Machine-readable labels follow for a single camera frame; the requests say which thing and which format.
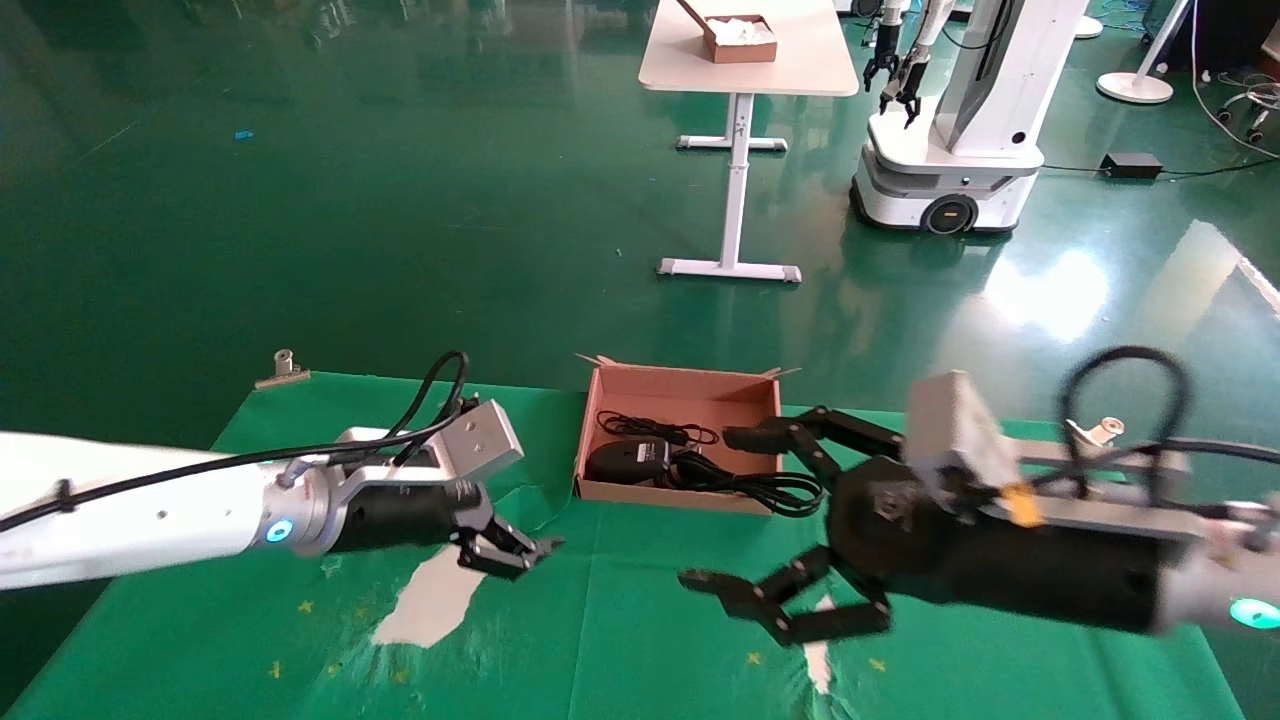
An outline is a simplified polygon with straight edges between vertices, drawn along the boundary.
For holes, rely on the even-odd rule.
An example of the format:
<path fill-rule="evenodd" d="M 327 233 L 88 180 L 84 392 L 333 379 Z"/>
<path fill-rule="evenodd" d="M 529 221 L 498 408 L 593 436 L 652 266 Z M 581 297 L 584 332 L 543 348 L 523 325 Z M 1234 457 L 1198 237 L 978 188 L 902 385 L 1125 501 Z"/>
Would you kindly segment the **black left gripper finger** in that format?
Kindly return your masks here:
<path fill-rule="evenodd" d="M 480 557 L 547 557 L 562 537 L 535 539 L 495 512 L 476 512 L 476 555 Z"/>
<path fill-rule="evenodd" d="M 488 577 L 515 582 L 545 556 L 547 551 L 536 542 L 502 541 L 493 544 L 483 537 L 475 537 L 460 542 L 458 565 Z"/>

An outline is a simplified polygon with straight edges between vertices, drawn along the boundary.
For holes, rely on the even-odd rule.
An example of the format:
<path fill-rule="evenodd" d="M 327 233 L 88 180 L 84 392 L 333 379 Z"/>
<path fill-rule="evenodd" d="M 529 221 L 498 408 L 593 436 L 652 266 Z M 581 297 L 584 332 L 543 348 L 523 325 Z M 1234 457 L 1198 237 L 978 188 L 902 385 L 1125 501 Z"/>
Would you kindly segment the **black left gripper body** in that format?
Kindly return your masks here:
<path fill-rule="evenodd" d="M 329 553 L 431 546 L 484 532 L 493 524 L 486 491 L 471 480 L 362 486 L 347 501 Z"/>

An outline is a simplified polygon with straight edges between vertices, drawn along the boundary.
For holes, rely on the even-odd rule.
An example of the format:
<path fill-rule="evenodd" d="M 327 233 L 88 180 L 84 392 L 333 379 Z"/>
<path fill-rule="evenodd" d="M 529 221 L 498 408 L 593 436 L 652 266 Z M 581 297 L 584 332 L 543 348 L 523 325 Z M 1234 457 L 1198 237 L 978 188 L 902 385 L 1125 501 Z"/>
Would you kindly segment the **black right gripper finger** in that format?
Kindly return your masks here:
<path fill-rule="evenodd" d="M 861 602 L 833 605 L 805 612 L 788 606 L 813 585 L 837 574 L 860 596 Z M 817 544 L 760 580 L 686 569 L 678 574 L 686 591 L 716 598 L 724 615 L 754 623 L 783 647 L 878 635 L 892 625 L 892 607 L 883 584 L 842 560 L 829 546 Z"/>
<path fill-rule="evenodd" d="M 792 455 L 826 491 L 835 489 L 844 469 L 820 445 L 829 441 L 868 457 L 902 459 L 904 438 L 887 427 L 826 406 L 796 416 L 768 416 L 753 427 L 726 427 L 727 447 L 758 455 Z"/>

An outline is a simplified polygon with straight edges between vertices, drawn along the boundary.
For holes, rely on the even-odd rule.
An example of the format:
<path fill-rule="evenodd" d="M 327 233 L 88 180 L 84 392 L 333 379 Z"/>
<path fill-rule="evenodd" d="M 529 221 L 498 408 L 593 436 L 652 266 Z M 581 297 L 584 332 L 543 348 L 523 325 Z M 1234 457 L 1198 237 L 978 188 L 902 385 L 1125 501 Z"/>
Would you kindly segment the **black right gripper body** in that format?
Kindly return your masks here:
<path fill-rule="evenodd" d="M 881 606 L 901 594 L 1130 633 L 1157 625 L 1156 539 L 987 515 L 964 523 L 888 457 L 836 477 L 826 530 L 833 568 Z"/>

